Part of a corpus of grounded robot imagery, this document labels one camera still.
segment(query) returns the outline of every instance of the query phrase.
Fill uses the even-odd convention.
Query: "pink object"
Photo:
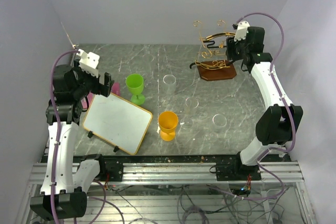
[[[91,104],[92,98],[93,98],[93,94],[90,92],[88,94],[89,105]],[[82,102],[83,109],[86,110],[87,104],[86,104],[85,98],[81,102]]]
[[[111,92],[113,94],[116,94],[116,95],[120,96],[120,84],[118,82],[115,82],[112,85]]]

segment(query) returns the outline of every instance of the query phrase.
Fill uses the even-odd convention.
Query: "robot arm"
[[[89,155],[83,158],[77,172],[72,174],[72,161],[75,141],[82,113],[81,100],[89,92],[108,97],[114,81],[108,73],[104,83],[100,83],[97,65],[99,56],[79,50],[75,66],[58,65],[53,73],[54,96],[61,120],[60,140],[56,142],[57,120],[49,102],[46,111],[49,124],[49,152],[46,177],[40,196],[32,197],[31,209],[45,220],[53,220],[50,207],[51,168],[56,166],[55,206],[59,219],[82,217],[86,211],[86,193],[96,177],[106,174],[102,155]],[[55,144],[58,144],[56,163],[53,164]]]
[[[252,169],[257,168],[258,158],[265,150],[272,147],[283,148],[286,142],[292,140],[289,115],[282,98],[290,108],[296,129],[303,110],[301,106],[293,105],[285,94],[275,67],[270,71],[272,56],[263,52],[265,30],[261,27],[251,27],[247,21],[241,21],[234,28],[237,29],[235,37],[228,37],[226,41],[227,58],[234,61],[243,60],[242,66],[246,66],[259,86],[266,110],[257,122],[256,137],[239,153],[239,163],[235,167],[236,172],[248,175]]]

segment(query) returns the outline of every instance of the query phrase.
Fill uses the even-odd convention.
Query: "marble tabletop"
[[[146,78],[150,75],[150,67],[148,62],[143,61],[143,55],[150,53],[155,57],[153,76],[157,82],[155,87],[144,89],[146,100],[142,105],[152,112],[153,120],[137,155],[236,154],[253,140],[255,125],[264,112],[264,103],[257,83],[248,72],[241,71],[240,62],[235,63],[237,76],[234,79],[208,82],[200,79],[196,67],[189,68],[195,59],[202,61],[199,54],[201,48],[197,45],[82,44],[79,48],[100,56],[99,71],[109,72],[113,80],[120,83],[121,96],[127,100],[130,100],[131,93],[125,85],[126,77],[131,73],[139,73]],[[162,91],[162,79],[166,74],[176,77],[174,95]],[[157,123],[159,114],[170,110],[181,119],[184,116],[184,101],[192,96],[199,101],[193,116],[193,127],[184,130],[178,126],[174,140],[161,140]],[[215,141],[209,141],[214,136],[212,117],[217,113],[226,116],[228,127],[217,135]],[[114,153],[114,146],[96,136],[88,138],[87,134],[80,127],[75,155],[128,155],[123,151]]]

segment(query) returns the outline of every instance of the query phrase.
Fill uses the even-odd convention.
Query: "wooden base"
[[[202,63],[213,66],[212,61],[203,61]],[[201,66],[197,66],[200,78],[206,81],[218,81],[218,80],[228,80],[233,79],[236,75],[236,69],[232,65],[228,68],[221,68],[216,70],[208,70],[202,68]]]

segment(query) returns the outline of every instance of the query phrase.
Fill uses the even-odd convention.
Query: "white bracket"
[[[74,175],[74,188],[81,187],[82,191],[88,192],[92,181],[100,172],[98,160],[88,159],[80,163],[79,168]]]
[[[239,22],[234,41],[240,41],[242,39],[246,39],[247,28],[249,26],[250,24],[247,21]]]
[[[99,63],[99,55],[94,54],[93,52],[89,52],[88,54],[79,49],[77,56],[80,57],[79,67],[85,71],[86,73],[91,74],[92,76],[98,77],[98,70],[96,69]]]

